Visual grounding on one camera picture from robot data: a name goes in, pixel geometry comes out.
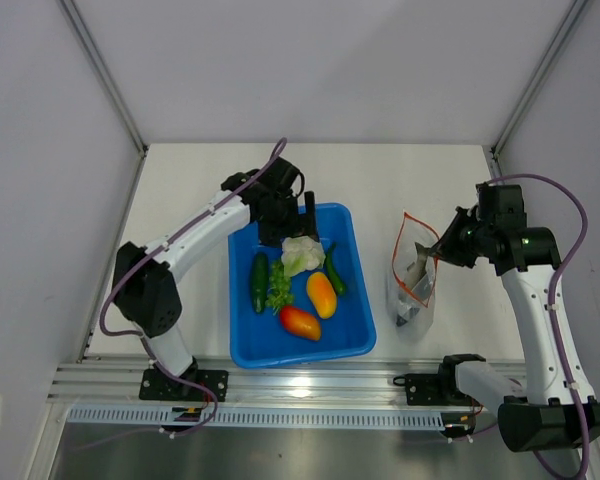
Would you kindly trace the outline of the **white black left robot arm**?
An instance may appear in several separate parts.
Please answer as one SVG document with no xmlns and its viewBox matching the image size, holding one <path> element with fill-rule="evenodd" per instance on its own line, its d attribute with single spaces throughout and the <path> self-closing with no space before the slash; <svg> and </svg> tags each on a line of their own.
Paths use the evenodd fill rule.
<svg viewBox="0 0 600 480">
<path fill-rule="evenodd" d="M 288 238 L 318 237 L 315 197 L 304 174 L 283 158 L 262 169 L 229 176 L 210 202 L 175 231 L 145 245 L 123 244 L 116 253 L 111 301 L 135 328 L 162 369 L 162 388 L 177 400 L 196 390 L 196 359 L 178 321 L 178 284 L 220 241 L 255 224 L 262 245 L 279 247 Z"/>
</svg>

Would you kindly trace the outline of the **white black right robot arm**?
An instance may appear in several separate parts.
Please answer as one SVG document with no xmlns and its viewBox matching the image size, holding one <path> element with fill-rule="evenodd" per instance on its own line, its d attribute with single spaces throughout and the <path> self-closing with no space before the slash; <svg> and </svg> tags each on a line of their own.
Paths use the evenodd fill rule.
<svg viewBox="0 0 600 480">
<path fill-rule="evenodd" d="M 477 204 L 457 208 L 433 258 L 493 265 L 510 299 L 526 365 L 526 384 L 497 373 L 476 354 L 446 356 L 436 382 L 448 403 L 469 396 L 497 418 L 513 452 L 575 449 L 600 436 L 600 401 L 583 372 L 562 300 L 561 259 L 550 229 L 530 227 L 518 185 L 477 185 Z"/>
</svg>

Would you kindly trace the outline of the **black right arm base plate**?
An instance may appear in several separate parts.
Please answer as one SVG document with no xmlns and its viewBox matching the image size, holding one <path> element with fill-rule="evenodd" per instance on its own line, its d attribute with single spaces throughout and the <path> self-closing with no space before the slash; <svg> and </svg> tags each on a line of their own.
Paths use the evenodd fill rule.
<svg viewBox="0 0 600 480">
<path fill-rule="evenodd" d="M 452 389 L 439 374 L 416 373 L 395 376 L 394 386 L 405 392 L 409 406 L 467 406 L 471 404 L 464 395 Z"/>
</svg>

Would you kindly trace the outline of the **white green cabbage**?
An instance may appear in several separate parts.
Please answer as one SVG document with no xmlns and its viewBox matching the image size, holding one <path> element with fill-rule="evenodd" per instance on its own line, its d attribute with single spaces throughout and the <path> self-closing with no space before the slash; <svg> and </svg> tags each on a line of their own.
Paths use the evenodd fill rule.
<svg viewBox="0 0 600 480">
<path fill-rule="evenodd" d="M 286 277 L 321 268 L 325 259 L 322 244 L 309 236 L 286 238 L 282 242 L 281 262 Z"/>
</svg>

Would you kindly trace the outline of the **red orange mango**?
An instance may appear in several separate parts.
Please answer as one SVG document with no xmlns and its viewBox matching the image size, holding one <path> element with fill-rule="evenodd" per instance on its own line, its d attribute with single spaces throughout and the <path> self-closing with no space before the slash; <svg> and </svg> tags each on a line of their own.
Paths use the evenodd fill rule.
<svg viewBox="0 0 600 480">
<path fill-rule="evenodd" d="M 279 320 L 282 327 L 294 336 L 315 342 L 321 339 L 322 330 L 319 321 L 304 310 L 291 305 L 285 306 L 279 312 Z"/>
</svg>

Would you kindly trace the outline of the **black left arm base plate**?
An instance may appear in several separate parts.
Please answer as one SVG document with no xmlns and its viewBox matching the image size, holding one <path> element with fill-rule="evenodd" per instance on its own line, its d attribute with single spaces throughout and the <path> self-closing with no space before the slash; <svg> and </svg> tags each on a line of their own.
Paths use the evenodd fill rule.
<svg viewBox="0 0 600 480">
<path fill-rule="evenodd" d="M 225 401 L 229 381 L 228 371 L 189 369 L 184 378 L 190 383 L 206 387 L 219 402 Z M 157 369 L 147 369 L 143 372 L 138 396 L 144 401 L 211 401 L 208 393 L 173 380 Z"/>
</svg>

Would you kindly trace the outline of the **clear zip top bag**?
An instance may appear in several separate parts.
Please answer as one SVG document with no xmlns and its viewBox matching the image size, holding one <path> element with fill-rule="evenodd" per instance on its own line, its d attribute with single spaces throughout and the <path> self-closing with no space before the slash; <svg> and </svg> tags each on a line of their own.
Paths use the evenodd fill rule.
<svg viewBox="0 0 600 480">
<path fill-rule="evenodd" d="M 438 264 L 429 248 L 438 240 L 430 225 L 403 212 L 386 278 L 386 310 L 398 335 L 409 341 L 433 324 Z"/>
</svg>

